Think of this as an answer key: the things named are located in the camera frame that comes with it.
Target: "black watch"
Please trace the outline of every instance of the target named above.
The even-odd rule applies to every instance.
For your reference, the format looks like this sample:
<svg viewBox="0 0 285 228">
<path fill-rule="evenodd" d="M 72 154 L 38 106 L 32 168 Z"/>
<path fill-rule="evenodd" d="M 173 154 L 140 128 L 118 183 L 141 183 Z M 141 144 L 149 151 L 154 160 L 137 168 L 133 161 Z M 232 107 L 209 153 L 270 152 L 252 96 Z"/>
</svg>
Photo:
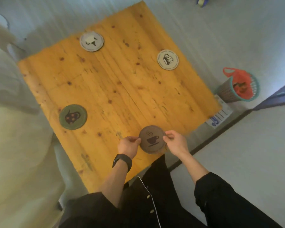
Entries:
<svg viewBox="0 0 285 228">
<path fill-rule="evenodd" d="M 117 154 L 114 161 L 113 161 L 113 166 L 112 168 L 115 166 L 115 164 L 117 163 L 117 161 L 121 159 L 123 161 L 125 161 L 125 163 L 128 165 L 128 172 L 130 171 L 131 167 L 132 167 L 132 159 L 129 158 L 127 155 L 123 154 L 123 153 L 120 153 L 120 154 Z"/>
</svg>

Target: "black sleeve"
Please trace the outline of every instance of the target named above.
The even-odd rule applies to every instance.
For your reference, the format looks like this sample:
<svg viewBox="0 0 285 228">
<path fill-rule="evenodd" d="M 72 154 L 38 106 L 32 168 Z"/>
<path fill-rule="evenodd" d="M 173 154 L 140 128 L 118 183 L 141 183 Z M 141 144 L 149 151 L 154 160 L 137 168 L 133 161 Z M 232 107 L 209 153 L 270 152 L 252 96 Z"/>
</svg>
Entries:
<svg viewBox="0 0 285 228">
<path fill-rule="evenodd" d="M 59 228 L 118 227 L 120 211 L 101 192 L 70 200 Z"/>
<path fill-rule="evenodd" d="M 281 228 L 214 173 L 210 172 L 196 182 L 194 196 L 209 227 Z"/>
</svg>

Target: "plastic bag handle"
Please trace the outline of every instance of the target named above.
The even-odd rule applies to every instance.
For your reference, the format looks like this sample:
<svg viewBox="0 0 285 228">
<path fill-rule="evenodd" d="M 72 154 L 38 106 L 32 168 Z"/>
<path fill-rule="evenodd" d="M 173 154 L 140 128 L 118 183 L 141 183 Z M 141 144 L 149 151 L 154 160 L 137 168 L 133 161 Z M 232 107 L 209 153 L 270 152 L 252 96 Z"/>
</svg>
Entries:
<svg viewBox="0 0 285 228">
<path fill-rule="evenodd" d="M 228 73 L 225 71 L 225 69 L 233 70 L 233 72 Z M 224 75 L 226 75 L 226 77 L 231 77 L 234 74 L 234 72 L 237 70 L 239 70 L 239 69 L 225 67 L 225 68 L 223 68 L 223 73 L 224 73 Z"/>
</svg>

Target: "person's left hand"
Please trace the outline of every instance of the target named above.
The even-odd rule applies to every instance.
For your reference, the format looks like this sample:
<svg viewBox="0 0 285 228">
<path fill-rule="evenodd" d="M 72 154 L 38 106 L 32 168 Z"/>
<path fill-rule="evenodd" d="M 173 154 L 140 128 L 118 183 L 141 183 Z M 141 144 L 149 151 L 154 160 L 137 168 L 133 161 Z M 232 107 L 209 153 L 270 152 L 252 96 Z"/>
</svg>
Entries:
<svg viewBox="0 0 285 228">
<path fill-rule="evenodd" d="M 141 141 L 141 138 L 134 136 L 123 138 L 117 146 L 118 153 L 123 153 L 133 159 L 137 154 L 137 148 Z"/>
</svg>

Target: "beige curtain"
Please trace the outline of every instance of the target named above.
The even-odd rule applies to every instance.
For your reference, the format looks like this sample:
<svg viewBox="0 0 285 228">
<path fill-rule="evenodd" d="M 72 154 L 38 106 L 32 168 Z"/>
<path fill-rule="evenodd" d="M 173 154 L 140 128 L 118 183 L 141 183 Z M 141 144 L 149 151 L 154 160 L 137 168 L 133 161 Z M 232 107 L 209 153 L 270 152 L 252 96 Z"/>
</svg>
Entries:
<svg viewBox="0 0 285 228">
<path fill-rule="evenodd" d="M 52 228 L 65 184 L 53 130 L 6 53 L 13 40 L 0 26 L 0 228 Z"/>
</svg>

